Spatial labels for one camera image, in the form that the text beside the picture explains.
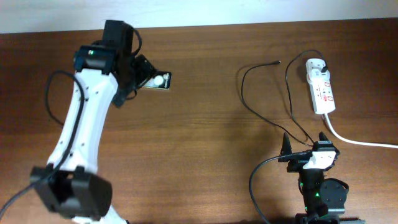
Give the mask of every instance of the white power strip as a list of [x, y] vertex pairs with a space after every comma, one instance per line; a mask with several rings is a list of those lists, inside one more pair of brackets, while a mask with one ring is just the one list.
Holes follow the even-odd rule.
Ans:
[[316, 114], [322, 114], [325, 119], [330, 131], [340, 140], [351, 143], [359, 144], [363, 146], [375, 146], [375, 147], [391, 147], [398, 149], [398, 146], [392, 144], [379, 144], [369, 142], [352, 141], [341, 137], [333, 129], [330, 123], [328, 113], [336, 109], [335, 99], [331, 92], [330, 85], [330, 72], [327, 70], [322, 72], [326, 63], [322, 59], [312, 58], [307, 60], [305, 66], [307, 68], [307, 81], [310, 84], [311, 97], [313, 103], [313, 110]]

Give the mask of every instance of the brown table surface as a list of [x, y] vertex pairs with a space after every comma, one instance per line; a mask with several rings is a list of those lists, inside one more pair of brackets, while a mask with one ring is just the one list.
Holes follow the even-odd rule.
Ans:
[[[169, 91], [140, 90], [120, 109], [113, 105], [99, 146], [99, 175], [111, 181], [113, 205], [139, 223], [234, 223], [260, 220], [248, 191], [253, 168], [280, 152], [283, 131], [250, 113], [238, 86], [260, 114], [305, 136], [289, 118], [284, 81], [287, 63], [318, 49], [331, 72], [336, 131], [358, 141], [397, 144], [398, 20], [291, 22], [238, 26], [139, 29], [142, 53], [173, 73]], [[28, 184], [33, 166], [44, 166], [61, 128], [44, 108], [44, 85], [56, 69], [73, 71], [80, 45], [102, 30], [0, 35], [0, 203]], [[317, 138], [320, 131], [341, 151], [327, 172], [350, 186], [344, 217], [368, 223], [398, 219], [398, 150], [356, 146], [335, 138], [313, 112], [305, 62], [290, 69], [295, 117]], [[64, 118], [72, 82], [54, 81], [53, 112]], [[308, 149], [293, 139], [293, 151]], [[271, 219], [304, 213], [298, 174], [272, 162], [254, 178], [254, 194]], [[3, 223], [70, 223], [50, 214], [34, 191], [20, 198]]]

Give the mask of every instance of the white cable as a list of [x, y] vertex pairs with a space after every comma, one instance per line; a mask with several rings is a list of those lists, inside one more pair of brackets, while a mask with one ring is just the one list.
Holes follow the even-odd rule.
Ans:
[[331, 123], [330, 123], [328, 114], [326, 114], [326, 113], [323, 114], [323, 117], [325, 118], [326, 123], [328, 124], [328, 127], [329, 127], [330, 131], [331, 131], [338, 139], [340, 139], [340, 140], [342, 140], [342, 141], [344, 141], [344, 142], [348, 142], [348, 143], [351, 143], [351, 144], [359, 144], [359, 145], [362, 145], [362, 146], [390, 147], [390, 148], [398, 149], [398, 146], [392, 145], [392, 144], [379, 144], [379, 143], [369, 143], [369, 142], [358, 142], [358, 141], [352, 141], [352, 140], [349, 140], [349, 139], [345, 139], [345, 138], [341, 137], [340, 135], [338, 135], [338, 134], [336, 133], [336, 131], [333, 129], [333, 127], [331, 126]]

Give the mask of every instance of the white wall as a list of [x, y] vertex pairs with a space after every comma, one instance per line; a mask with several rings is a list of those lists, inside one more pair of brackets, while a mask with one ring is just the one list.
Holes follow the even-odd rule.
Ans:
[[398, 17], [398, 0], [0, 0], [0, 33]]

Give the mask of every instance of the power socket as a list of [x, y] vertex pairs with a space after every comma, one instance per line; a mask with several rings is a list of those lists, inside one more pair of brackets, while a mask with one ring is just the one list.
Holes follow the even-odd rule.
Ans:
[[321, 72], [325, 65], [325, 61], [318, 58], [311, 58], [305, 64], [313, 110], [316, 114], [327, 114], [336, 109], [330, 85], [330, 72], [329, 70]]

